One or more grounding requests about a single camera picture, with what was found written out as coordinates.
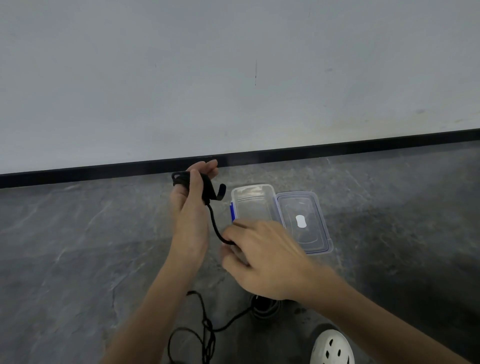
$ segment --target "white sticker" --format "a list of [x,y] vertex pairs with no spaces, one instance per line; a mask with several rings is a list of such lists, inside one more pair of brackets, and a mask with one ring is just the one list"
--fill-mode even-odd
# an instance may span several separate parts
[[295,218],[297,219],[297,225],[299,226],[299,228],[306,228],[307,227],[307,222],[305,221],[305,216],[303,215],[297,215],[295,216]]

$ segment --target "person's right arm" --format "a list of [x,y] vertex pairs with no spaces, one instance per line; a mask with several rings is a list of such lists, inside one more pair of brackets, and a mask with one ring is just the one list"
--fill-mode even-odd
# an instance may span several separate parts
[[354,290],[330,267],[315,264],[279,223],[238,219],[223,236],[237,244],[249,263],[222,246],[222,265],[240,286],[314,309],[378,362],[468,363]]

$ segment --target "coiled black cable on floor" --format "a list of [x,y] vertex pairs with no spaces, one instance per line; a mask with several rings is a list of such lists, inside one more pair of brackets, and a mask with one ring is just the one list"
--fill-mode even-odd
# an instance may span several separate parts
[[[200,175],[201,175],[202,180],[204,182],[204,190],[202,192],[202,200],[204,201],[205,205],[210,210],[210,217],[212,218],[213,230],[215,230],[215,234],[217,235],[217,237],[220,239],[220,241],[222,243],[225,243],[225,244],[228,244],[228,245],[235,245],[234,242],[232,242],[230,240],[226,240],[226,239],[223,238],[222,235],[220,235],[220,232],[218,231],[218,228],[216,227],[215,217],[213,216],[213,209],[210,206],[210,200],[221,201],[223,199],[223,197],[225,196],[225,192],[227,191],[227,187],[223,183],[220,184],[218,194],[216,194],[210,178],[204,173],[200,173]],[[176,184],[181,184],[183,187],[185,187],[187,189],[187,191],[190,190],[190,172],[183,171],[183,172],[172,173],[172,180],[173,180],[173,185],[174,186]]]
[[195,335],[195,337],[202,344],[202,364],[209,364],[213,358],[213,354],[215,353],[215,343],[216,343],[215,333],[226,330],[231,324],[235,322],[235,320],[246,315],[253,309],[253,303],[252,303],[249,308],[233,316],[232,319],[228,321],[226,325],[222,326],[221,328],[213,328],[212,321],[210,321],[210,319],[207,316],[202,295],[197,291],[188,291],[187,296],[190,296],[192,294],[198,296],[198,298],[200,299],[200,303],[202,305],[202,315],[203,315],[202,325],[204,327],[204,335],[203,335],[203,338],[201,338],[200,335],[198,335],[191,328],[185,328],[185,327],[180,327],[173,330],[170,335],[170,338],[168,339],[168,346],[167,346],[168,359],[170,360],[171,363],[175,363],[175,361],[172,359],[172,355],[170,352],[170,344],[172,342],[173,335],[175,335],[177,332],[186,331]]

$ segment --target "plastic container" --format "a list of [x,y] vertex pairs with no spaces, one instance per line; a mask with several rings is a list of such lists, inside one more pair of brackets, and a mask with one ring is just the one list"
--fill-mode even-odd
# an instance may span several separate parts
[[317,195],[313,192],[275,194],[269,184],[256,184],[232,191],[232,220],[250,218],[280,222],[309,254],[333,250]]

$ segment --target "wall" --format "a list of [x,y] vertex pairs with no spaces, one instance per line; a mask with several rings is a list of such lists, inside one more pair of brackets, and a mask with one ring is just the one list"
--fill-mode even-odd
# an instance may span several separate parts
[[478,128],[479,13],[2,0],[0,174]]

